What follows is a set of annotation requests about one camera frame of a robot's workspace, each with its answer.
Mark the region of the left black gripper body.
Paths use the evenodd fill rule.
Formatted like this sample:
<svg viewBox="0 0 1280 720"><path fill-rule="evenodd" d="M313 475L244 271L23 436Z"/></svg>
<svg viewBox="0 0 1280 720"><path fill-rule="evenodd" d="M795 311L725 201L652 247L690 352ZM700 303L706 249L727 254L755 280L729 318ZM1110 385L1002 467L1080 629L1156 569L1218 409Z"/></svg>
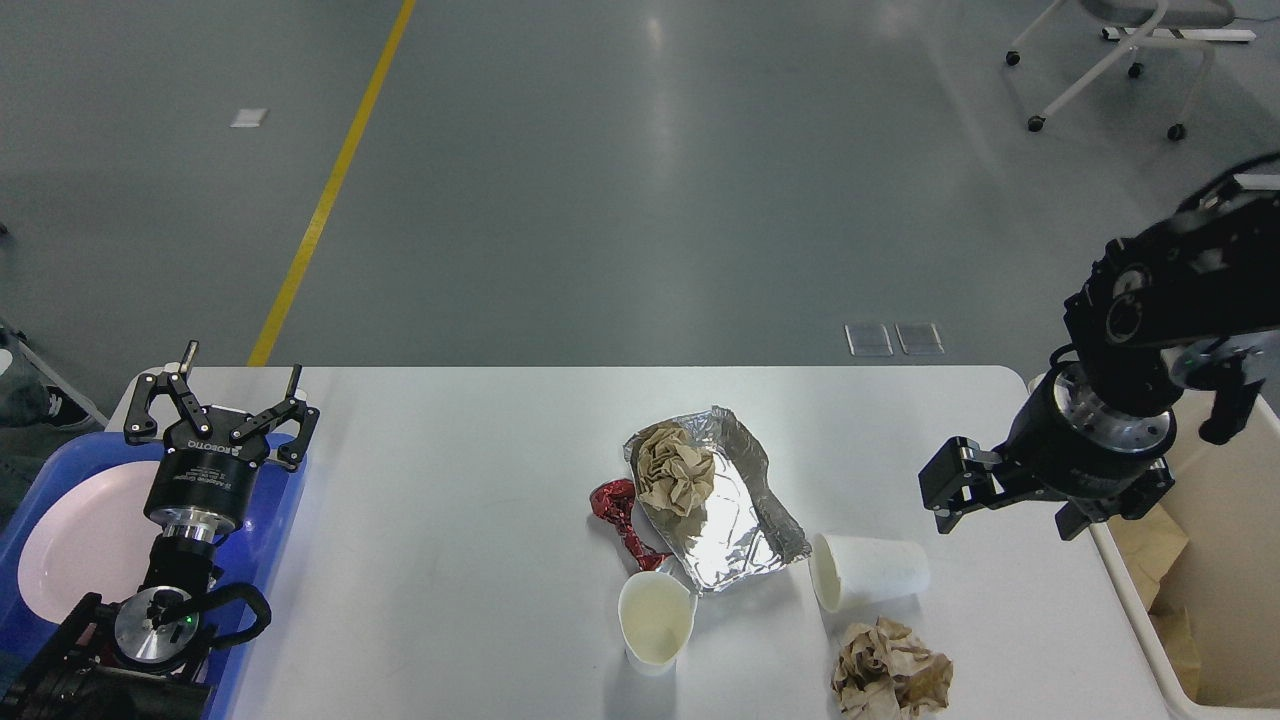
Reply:
<svg viewBox="0 0 1280 720"><path fill-rule="evenodd" d="M214 541L242 528L260 468L270 447L262 436L233 445L224 436L201 439L187 425L163 438L165 455L145 500L145 516L165 537Z"/></svg>

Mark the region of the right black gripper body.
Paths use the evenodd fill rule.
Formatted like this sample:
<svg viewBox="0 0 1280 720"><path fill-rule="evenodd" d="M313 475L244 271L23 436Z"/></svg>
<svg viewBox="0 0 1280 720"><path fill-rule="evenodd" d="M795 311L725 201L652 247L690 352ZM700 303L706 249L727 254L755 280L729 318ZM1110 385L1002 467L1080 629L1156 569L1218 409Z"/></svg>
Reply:
<svg viewBox="0 0 1280 720"><path fill-rule="evenodd" d="M1107 405L1079 363L1052 368L1000 446L1004 489L1102 500L1134 486L1172 446L1171 411L1134 416Z"/></svg>

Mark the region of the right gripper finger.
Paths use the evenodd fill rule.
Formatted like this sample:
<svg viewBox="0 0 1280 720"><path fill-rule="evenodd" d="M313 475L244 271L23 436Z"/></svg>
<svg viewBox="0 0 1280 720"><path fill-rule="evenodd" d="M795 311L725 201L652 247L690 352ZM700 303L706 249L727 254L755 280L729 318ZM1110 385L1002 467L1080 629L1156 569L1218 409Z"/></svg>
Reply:
<svg viewBox="0 0 1280 720"><path fill-rule="evenodd" d="M1106 523L1115 516L1142 519L1175 484L1167 461L1157 460L1119 495L1106 498L1068 498L1055 514L1059 537L1061 541L1073 541L1089 524Z"/></svg>
<svg viewBox="0 0 1280 720"><path fill-rule="evenodd" d="M1002 451L1002 446L983 450L957 436L946 439L923 466L918 474L922 503L933 512L940 534L948 534L969 512L1044 498L1033 471Z"/></svg>

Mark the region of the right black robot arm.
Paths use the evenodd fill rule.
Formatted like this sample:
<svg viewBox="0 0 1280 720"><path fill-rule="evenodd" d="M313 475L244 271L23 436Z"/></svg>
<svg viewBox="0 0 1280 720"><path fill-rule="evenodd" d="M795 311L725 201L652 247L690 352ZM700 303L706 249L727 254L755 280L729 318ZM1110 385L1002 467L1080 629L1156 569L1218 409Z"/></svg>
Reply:
<svg viewBox="0 0 1280 720"><path fill-rule="evenodd" d="M1143 518L1172 487L1174 404L1213 395L1199 437L1245 429L1277 370L1277 182L1251 179L1276 152L1235 164L1167 219L1106 243L1065 304L1069 342L992 450L947 439L919 473L940 533L980 509L1059 503L1064 541Z"/></svg>

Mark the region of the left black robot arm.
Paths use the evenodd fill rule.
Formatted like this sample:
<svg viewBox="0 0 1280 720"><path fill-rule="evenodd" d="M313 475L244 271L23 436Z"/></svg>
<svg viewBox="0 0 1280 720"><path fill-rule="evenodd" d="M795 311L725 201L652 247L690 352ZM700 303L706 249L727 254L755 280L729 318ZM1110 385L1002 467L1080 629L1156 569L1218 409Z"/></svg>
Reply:
<svg viewBox="0 0 1280 720"><path fill-rule="evenodd" d="M197 350L58 450L4 530L5 719L228 717L321 414L302 366L260 413L200 401Z"/></svg>

